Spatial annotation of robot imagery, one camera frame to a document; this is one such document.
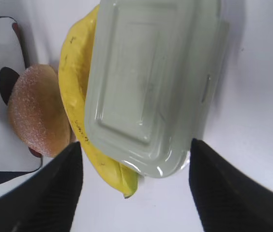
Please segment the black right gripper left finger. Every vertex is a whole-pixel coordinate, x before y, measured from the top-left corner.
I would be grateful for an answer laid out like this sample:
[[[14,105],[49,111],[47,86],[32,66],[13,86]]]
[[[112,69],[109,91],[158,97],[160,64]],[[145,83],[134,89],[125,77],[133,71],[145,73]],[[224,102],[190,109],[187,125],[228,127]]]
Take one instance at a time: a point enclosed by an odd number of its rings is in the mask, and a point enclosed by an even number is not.
[[[79,142],[0,197],[0,232],[68,232],[83,185]]]

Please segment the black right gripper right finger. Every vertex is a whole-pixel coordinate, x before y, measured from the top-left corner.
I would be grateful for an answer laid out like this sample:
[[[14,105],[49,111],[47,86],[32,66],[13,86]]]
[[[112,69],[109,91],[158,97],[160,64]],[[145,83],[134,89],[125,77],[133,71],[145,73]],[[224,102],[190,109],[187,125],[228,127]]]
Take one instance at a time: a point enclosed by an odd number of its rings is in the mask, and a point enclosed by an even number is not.
[[[206,232],[273,232],[273,192],[193,139],[189,186]]]

